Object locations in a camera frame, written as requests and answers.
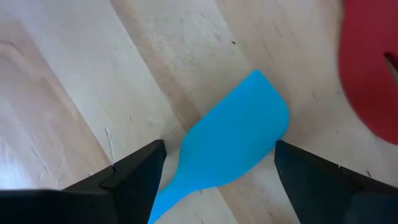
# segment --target spatula handle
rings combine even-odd
[[[179,200],[183,199],[191,190],[176,184],[171,181],[165,189],[161,190],[155,198],[154,206],[150,213],[148,224],[153,224],[158,220],[168,209],[173,207]]]

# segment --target wooden countertop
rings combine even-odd
[[[342,18],[340,0],[3,0],[0,187],[62,189],[157,138],[164,185],[184,133],[253,69],[289,105],[284,140],[398,186],[398,147],[341,89]],[[157,223],[176,220],[299,222],[272,154]]]

